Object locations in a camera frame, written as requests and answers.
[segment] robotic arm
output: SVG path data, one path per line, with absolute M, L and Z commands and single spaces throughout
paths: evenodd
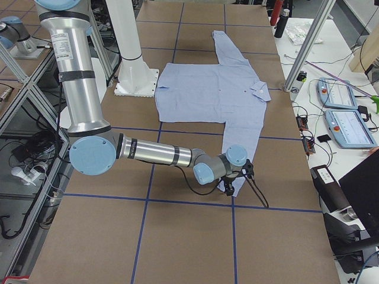
M 0 19 L 0 43 L 6 49 L 10 49 L 16 44 L 17 49 L 25 55 L 37 50 L 37 46 L 23 22 L 15 16 Z
M 72 122 L 68 129 L 72 145 L 70 161 L 76 170 L 86 175 L 99 175 L 121 157 L 192 167 L 200 184 L 223 178 L 226 193 L 233 194 L 231 183 L 248 164 L 247 152 L 242 146 L 231 146 L 226 153 L 210 157 L 199 149 L 143 141 L 115 133 L 102 116 L 97 93 L 86 35 L 90 30 L 88 0 L 35 1 L 41 25 L 50 32 L 59 79 L 66 94 Z

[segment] black bottle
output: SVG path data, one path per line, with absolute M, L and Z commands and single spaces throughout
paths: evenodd
M 279 21 L 276 26 L 276 31 L 274 37 L 281 38 L 285 29 L 285 25 L 287 24 L 288 17 L 290 16 L 289 9 L 283 9 L 282 14 L 280 15 Z

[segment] blue cable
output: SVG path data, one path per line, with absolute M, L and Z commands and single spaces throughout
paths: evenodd
M 365 269 L 365 267 L 366 267 L 368 261 L 369 261 L 373 256 L 375 256 L 375 255 L 378 254 L 378 253 L 379 253 L 379 250 L 376 251 L 375 253 L 373 253 L 372 255 L 370 255 L 370 256 L 366 259 L 365 263 L 364 263 L 363 266 L 362 266 L 361 271 L 359 271 L 359 274 L 358 274 L 358 277 L 356 278 L 355 284 L 358 284 L 358 281 L 359 281 L 359 279 L 361 278 L 362 272 L 363 272 L 363 270 Z

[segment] green object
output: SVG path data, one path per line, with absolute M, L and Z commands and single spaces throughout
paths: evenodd
M 374 101 L 373 104 L 377 105 L 377 114 L 379 114 L 379 96 L 372 96 L 371 99 Z

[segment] clear plastic wrap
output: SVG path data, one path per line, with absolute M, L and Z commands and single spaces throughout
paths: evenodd
M 311 26 L 310 22 L 298 22 L 290 23 L 285 27 L 285 33 L 291 39 L 295 46 L 303 44 L 306 36 L 308 34 L 309 28 Z M 323 43 L 321 38 L 317 38 L 315 43 Z

